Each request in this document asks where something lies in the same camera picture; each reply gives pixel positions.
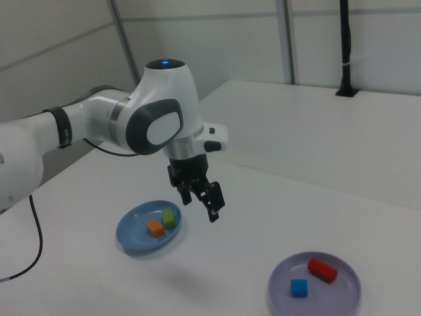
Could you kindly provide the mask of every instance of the black band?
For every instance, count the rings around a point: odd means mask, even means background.
[[[70,125],[66,111],[61,107],[52,107],[42,111],[42,113],[44,112],[50,112],[55,118],[59,131],[59,148],[70,146],[72,144],[72,125]]]

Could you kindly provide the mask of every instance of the red rectangular block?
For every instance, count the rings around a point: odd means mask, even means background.
[[[328,283],[332,283],[336,279],[337,270],[316,258],[311,258],[307,267],[314,275]]]

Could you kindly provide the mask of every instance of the black cable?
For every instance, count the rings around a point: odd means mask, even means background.
[[[96,146],[93,142],[87,140],[86,138],[84,138],[84,141],[87,142],[89,145],[91,145],[92,147],[104,152],[104,153],[108,153],[110,155],[114,155],[114,156],[119,156],[119,157],[135,157],[138,156],[138,153],[113,153],[112,151],[108,151],[106,149],[103,149],[101,147]]]
[[[42,230],[41,230],[41,225],[39,224],[37,211],[35,210],[35,205],[34,205],[34,200],[32,199],[32,194],[29,196],[29,202],[31,204],[32,214],[34,214],[35,223],[37,224],[37,229],[38,229],[39,249],[38,249],[37,257],[35,258],[34,262],[29,267],[27,267],[25,270],[15,274],[15,275],[8,276],[7,278],[0,278],[0,282],[9,281],[9,280],[12,280],[14,278],[20,277],[21,275],[24,275],[25,273],[27,273],[30,269],[32,269],[37,264],[39,258],[41,257],[42,245],[43,245]]]

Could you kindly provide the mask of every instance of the blue plate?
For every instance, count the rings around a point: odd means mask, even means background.
[[[162,211],[171,208],[176,227],[165,230],[165,235],[155,238],[147,229],[146,222],[157,219],[161,225]],[[126,251],[151,251],[162,247],[177,234],[181,225],[180,209],[168,201],[151,201],[141,204],[125,214],[116,229],[117,240]]]

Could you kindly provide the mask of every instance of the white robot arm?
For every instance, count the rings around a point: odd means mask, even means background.
[[[184,205],[191,202],[193,192],[206,206],[211,222],[225,205],[219,183],[207,180],[206,153],[225,149],[228,131],[202,121],[195,82],[181,61],[148,63],[131,94],[99,88],[74,104],[0,124],[0,209],[38,187],[44,153],[83,138],[140,155],[163,148],[170,159],[170,183]]]

